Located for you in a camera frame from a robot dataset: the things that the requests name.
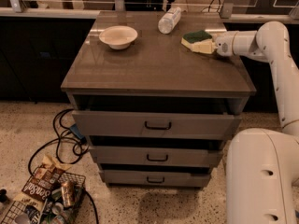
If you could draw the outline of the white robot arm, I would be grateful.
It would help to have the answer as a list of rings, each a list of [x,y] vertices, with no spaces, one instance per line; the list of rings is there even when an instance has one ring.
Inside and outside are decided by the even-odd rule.
[[[256,31],[205,30],[200,53],[240,55],[268,63],[281,131],[251,128],[230,143],[226,163],[227,224],[297,224],[292,188],[299,181],[299,68],[286,26]]]

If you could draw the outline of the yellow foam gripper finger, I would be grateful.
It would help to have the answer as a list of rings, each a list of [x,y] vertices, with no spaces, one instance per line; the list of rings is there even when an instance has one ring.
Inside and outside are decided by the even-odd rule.
[[[192,45],[192,51],[197,53],[212,54],[215,49],[215,43],[211,40],[196,42]]]

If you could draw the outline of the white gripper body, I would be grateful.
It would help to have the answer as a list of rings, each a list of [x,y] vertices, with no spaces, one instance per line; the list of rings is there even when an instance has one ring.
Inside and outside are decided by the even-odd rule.
[[[218,35],[215,39],[216,51],[220,56],[234,55],[234,40],[237,31],[229,31]]]

